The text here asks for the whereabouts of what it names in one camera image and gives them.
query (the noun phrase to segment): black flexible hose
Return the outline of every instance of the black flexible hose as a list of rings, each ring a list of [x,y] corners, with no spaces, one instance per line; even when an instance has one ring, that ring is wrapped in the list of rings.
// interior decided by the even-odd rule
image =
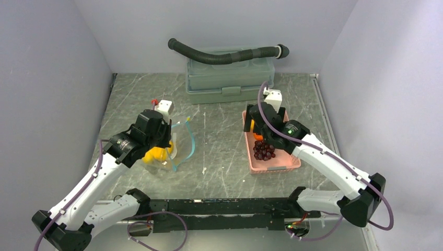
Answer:
[[[227,53],[222,55],[214,55],[192,49],[191,47],[171,38],[168,41],[168,47],[178,53],[203,64],[231,64],[257,58],[276,57],[277,59],[285,58],[289,55],[288,47],[279,44],[275,47],[260,47],[257,49],[249,49],[238,51],[234,53]]]

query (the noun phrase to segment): plastic bag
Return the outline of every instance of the plastic bag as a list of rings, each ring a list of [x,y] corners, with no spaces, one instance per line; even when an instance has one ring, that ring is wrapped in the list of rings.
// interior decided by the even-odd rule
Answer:
[[[178,166],[194,154],[195,138],[191,131],[190,117],[173,118],[172,121],[172,139],[169,142],[171,147],[154,147],[149,150],[142,158],[147,170],[156,167],[176,172]]]

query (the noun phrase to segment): hose end connector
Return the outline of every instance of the hose end connector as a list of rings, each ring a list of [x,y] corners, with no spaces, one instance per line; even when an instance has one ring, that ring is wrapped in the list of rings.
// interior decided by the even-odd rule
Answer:
[[[168,41],[168,47],[171,49],[171,50],[173,50],[174,49],[174,44],[177,42],[177,39],[175,39],[175,38],[171,38],[171,39],[169,39],[169,41]]]
[[[285,58],[285,57],[287,57],[289,55],[288,47],[286,47],[286,46],[284,46],[282,44],[278,44],[277,46],[279,46],[281,48],[281,50],[282,50],[280,56],[277,57],[277,59],[282,59],[282,58]]]

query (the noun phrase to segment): gray marble surface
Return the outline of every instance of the gray marble surface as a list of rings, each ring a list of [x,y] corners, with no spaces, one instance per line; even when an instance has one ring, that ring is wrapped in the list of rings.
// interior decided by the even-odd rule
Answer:
[[[331,148],[309,75],[276,74],[274,83],[274,88],[283,92],[282,105],[289,117],[303,123]],[[104,193],[102,200],[111,200],[131,188],[153,199],[287,197],[297,186],[336,189],[303,161],[291,172],[251,175],[241,112],[256,101],[191,105],[185,93],[184,74],[117,75],[99,138],[108,139],[126,130],[141,111],[151,107],[154,98],[174,102],[173,118],[191,116],[196,140],[194,155],[177,172],[146,168],[137,161]],[[92,162],[97,156],[96,148]]]

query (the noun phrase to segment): white wall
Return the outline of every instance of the white wall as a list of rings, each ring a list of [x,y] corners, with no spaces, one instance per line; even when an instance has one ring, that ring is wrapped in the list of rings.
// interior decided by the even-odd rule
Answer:
[[[194,48],[289,47],[279,72],[318,73],[357,0],[75,0],[118,73],[184,72],[170,38]]]
[[[32,250],[33,214],[88,169],[112,74],[73,1],[2,1],[0,24],[0,249]]]
[[[441,0],[358,1],[320,72],[340,152],[387,179],[382,250],[443,245],[442,34]]]

